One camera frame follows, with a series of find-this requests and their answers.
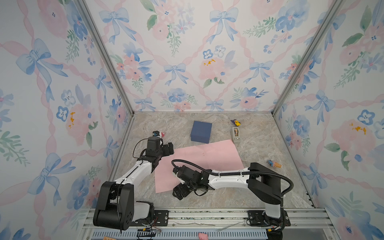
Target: marble countertop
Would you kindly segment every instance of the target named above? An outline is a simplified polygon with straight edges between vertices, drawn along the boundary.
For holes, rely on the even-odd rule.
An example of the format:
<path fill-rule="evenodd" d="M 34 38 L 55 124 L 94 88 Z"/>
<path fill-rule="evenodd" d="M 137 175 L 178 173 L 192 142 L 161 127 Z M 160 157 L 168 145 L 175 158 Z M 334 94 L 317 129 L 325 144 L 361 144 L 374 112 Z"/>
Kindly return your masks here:
<path fill-rule="evenodd" d="M 293 181 L 295 186 L 284 199 L 285 208 L 313 208 L 271 114 L 137 113 L 116 177 L 122 176 L 134 165 L 136 159 L 132 157 L 133 148 L 139 140 L 151 136 L 153 131 L 165 132 L 164 142 L 172 142 L 176 149 L 203 144 L 190 140 L 194 121 L 212 123 L 210 142 L 231 139 L 230 130 L 234 125 L 230 120 L 233 119 L 237 119 L 241 123 L 242 141 L 236 144 L 236 148 L 243 165 L 246 167 L 251 162 L 258 162 Z M 142 141 L 137 145 L 135 156 L 140 155 L 141 150 L 146 148 L 146 144 L 146 141 Z M 282 167 L 272 168 L 266 163 L 269 159 L 280 163 Z M 282 190 L 287 187 L 288 183 L 282 180 Z M 155 207 L 264 208 L 264 203 L 249 189 L 221 188 L 208 191 L 201 197 L 191 193 L 182 200 L 174 197 L 172 191 L 157 194 L 155 193 L 154 173 L 146 177 L 139 186 L 135 186 L 135 200 L 153 202 Z"/>

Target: blue box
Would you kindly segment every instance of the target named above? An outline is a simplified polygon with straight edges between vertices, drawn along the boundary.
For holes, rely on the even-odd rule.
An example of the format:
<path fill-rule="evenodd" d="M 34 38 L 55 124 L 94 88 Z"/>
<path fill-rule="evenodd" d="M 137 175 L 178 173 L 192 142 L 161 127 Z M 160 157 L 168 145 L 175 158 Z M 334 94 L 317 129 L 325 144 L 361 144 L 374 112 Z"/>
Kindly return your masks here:
<path fill-rule="evenodd" d="M 212 123 L 194 121 L 191 131 L 191 141 L 209 143 Z"/>

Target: wallpaper wall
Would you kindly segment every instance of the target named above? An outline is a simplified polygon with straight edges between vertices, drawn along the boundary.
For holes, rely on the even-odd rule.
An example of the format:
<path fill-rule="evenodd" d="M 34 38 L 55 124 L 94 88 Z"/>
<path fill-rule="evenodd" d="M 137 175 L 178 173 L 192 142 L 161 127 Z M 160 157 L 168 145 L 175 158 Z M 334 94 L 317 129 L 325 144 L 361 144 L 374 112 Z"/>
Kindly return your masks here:
<path fill-rule="evenodd" d="M 2 1 L 0 22 L 0 239 L 76 239 L 128 114 L 72 1 Z"/>
<path fill-rule="evenodd" d="M 383 0 L 346 0 L 275 115 L 343 240 L 384 239 L 383 10 Z"/>
<path fill-rule="evenodd" d="M 135 111 L 270 111 L 332 0 L 86 2 Z"/>

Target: gray marble surface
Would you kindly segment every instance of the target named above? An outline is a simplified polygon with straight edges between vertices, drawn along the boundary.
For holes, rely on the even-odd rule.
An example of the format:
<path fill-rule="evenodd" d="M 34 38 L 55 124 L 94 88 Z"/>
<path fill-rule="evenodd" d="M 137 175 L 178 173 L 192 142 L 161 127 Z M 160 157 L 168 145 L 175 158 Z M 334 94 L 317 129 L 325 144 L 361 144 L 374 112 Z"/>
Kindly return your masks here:
<path fill-rule="evenodd" d="M 275 172 L 290 178 L 295 187 L 284 199 L 285 208 L 312 208 L 299 173 L 285 146 L 271 114 L 255 113 L 138 113 L 128 137 L 122 159 L 117 169 L 116 178 L 126 173 L 135 163 L 132 151 L 136 143 L 152 135 L 152 131 L 162 131 L 165 143 L 172 142 L 174 148 L 195 146 L 203 143 L 192 142 L 190 132 L 193 122 L 211 122 L 210 142 L 231 139 L 231 119 L 241 122 L 242 142 L 236 145 L 244 167 L 251 162 L 258 162 Z M 146 148 L 147 141 L 137 145 L 135 157 Z M 282 165 L 272 168 L 266 162 L 272 159 Z M 288 183 L 281 181 L 281 188 Z M 183 200 L 172 196 L 172 191 L 155 193 L 155 174 L 146 177 L 139 186 L 135 186 L 135 200 L 153 202 L 155 207 L 240 207 L 263 208 L 264 203 L 250 190 L 240 188 L 221 188 L 208 191 L 204 196 L 191 193 Z"/>

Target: black mounting plate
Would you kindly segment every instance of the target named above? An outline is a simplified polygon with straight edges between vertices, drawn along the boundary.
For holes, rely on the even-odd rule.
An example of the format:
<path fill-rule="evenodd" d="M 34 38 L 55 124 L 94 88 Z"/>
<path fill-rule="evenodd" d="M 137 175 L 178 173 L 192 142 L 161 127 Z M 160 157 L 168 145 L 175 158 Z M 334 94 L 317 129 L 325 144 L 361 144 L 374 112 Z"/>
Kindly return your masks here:
<path fill-rule="evenodd" d="M 263 216 L 263 210 L 249 210 L 248 212 L 248 220 L 249 225 L 251 227 L 268 227 L 269 224 L 266 223 L 265 218 Z M 288 214 L 286 211 L 284 211 L 284 215 L 286 216 L 285 219 L 285 226 L 289 227 L 291 225 L 291 222 L 288 218 Z"/>
<path fill-rule="evenodd" d="M 154 220 L 156 220 L 156 222 L 152 222 L 151 224 L 154 224 L 157 227 L 166 227 L 168 225 L 168 214 L 168 210 L 155 210 Z M 148 226 L 148 221 L 138 219 L 137 221 L 132 222 L 130 226 L 146 227 Z"/>

